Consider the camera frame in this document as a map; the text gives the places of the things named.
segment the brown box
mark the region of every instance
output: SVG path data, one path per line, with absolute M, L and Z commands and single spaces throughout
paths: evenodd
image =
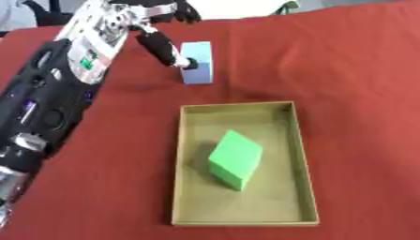
M 226 187 L 207 168 L 227 129 L 263 147 L 260 166 L 242 192 Z M 182 107 L 172 224 L 319 224 L 292 102 Z

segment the chair leg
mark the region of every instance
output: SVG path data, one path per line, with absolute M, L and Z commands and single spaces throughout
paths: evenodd
M 60 0 L 50 0 L 50 12 L 61 13 Z

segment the table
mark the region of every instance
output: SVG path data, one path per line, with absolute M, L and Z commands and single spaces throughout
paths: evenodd
M 162 24 L 178 45 L 213 42 L 215 83 L 203 86 L 183 85 L 131 37 L 0 239 L 418 239 L 419 15 L 410 2 Z M 0 84 L 57 31 L 7 35 Z M 321 226 L 170 226 L 180 105 L 268 100 L 296 102 Z

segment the floor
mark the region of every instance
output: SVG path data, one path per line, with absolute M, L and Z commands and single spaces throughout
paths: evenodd
M 49 0 L 35 0 L 46 9 L 49 9 Z M 62 10 L 65 12 L 74 12 L 85 0 L 60 0 Z M 265 16 L 277 10 L 285 1 L 288 0 L 188 0 L 192 6 L 201 12 L 204 19 L 219 18 L 241 18 L 244 16 Z M 384 2 L 391 0 L 296 0 L 299 1 L 301 7 L 293 12 L 311 11 L 320 8 L 328 8 L 340 5 L 352 5 L 361 3 Z M 27 14 L 28 9 L 22 12 L 17 10 L 12 16 L 12 21 L 26 23 L 22 27 L 29 27 L 35 24 L 33 14 Z
M 48 5 L 47 4 L 48 0 L 36 0 L 36 1 L 44 6 Z M 62 9 L 65 11 L 74 11 L 83 1 L 84 0 L 71 0 L 71 1 L 61 0 Z M 208 1 L 208 0 L 189 0 L 189 2 L 191 3 L 194 3 L 197 1 Z M 224 0 L 224 1 L 237 2 L 238 0 Z M 385 1 L 391 1 L 391 0 L 298 0 L 298 1 L 300 2 L 301 7 L 297 11 L 311 11 L 315 9 L 328 8 L 328 7 L 340 6 L 340 5 L 385 2 Z M 223 6 L 216 6 L 213 9 L 207 9 L 207 10 L 220 11 L 220 8 L 223 8 Z

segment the green cube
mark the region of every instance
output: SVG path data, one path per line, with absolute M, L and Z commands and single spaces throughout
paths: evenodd
M 210 173 L 238 191 L 244 190 L 263 154 L 263 147 L 228 130 L 210 155 Z

